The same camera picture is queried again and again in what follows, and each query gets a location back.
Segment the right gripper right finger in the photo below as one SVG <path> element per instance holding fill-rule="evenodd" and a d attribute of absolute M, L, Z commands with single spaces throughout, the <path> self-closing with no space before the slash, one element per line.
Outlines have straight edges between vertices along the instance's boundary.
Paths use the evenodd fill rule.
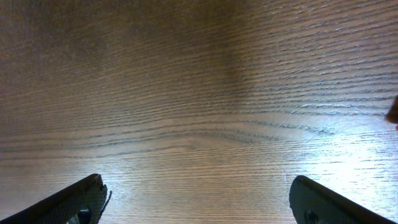
<path fill-rule="evenodd" d="M 293 180 L 289 204 L 298 224 L 396 224 L 304 175 Z"/>

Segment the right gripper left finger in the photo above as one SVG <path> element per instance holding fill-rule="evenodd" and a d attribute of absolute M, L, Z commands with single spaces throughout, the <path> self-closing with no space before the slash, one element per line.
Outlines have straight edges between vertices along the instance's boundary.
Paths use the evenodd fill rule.
<path fill-rule="evenodd" d="M 91 174 L 1 224 L 98 224 L 110 199 L 101 175 Z"/>

